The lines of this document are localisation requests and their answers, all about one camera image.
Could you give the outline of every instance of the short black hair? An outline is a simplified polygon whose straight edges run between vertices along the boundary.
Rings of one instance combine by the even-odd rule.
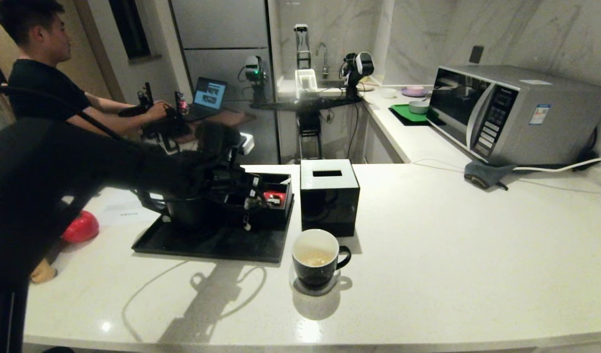
[[[0,0],[0,25],[17,45],[24,45],[32,27],[50,29],[54,16],[64,12],[56,0]]]

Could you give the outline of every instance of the green cutting board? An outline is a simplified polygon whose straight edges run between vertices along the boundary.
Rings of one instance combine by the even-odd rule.
[[[393,112],[399,114],[402,118],[406,118],[412,123],[426,123],[426,114],[415,114],[410,112],[408,104],[395,104],[390,108],[392,108]]]

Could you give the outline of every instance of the microwave oven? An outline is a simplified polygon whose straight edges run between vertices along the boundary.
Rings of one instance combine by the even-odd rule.
[[[439,67],[426,118],[491,165],[568,165],[601,119],[601,87],[506,65]]]

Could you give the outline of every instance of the black t-shirt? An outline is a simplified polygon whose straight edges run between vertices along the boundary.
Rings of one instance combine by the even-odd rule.
[[[13,63],[9,86],[38,90],[69,103],[67,107],[47,98],[12,94],[9,96],[16,118],[45,118],[66,121],[79,111],[91,106],[81,90],[63,72],[54,67],[28,59]]]

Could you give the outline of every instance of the faucet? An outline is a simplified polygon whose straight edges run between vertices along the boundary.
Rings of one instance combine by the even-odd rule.
[[[323,62],[323,78],[327,78],[329,76],[329,65],[327,65],[327,45],[324,42],[320,42],[320,44],[316,48],[316,56],[320,54],[320,48],[325,48],[325,60]]]

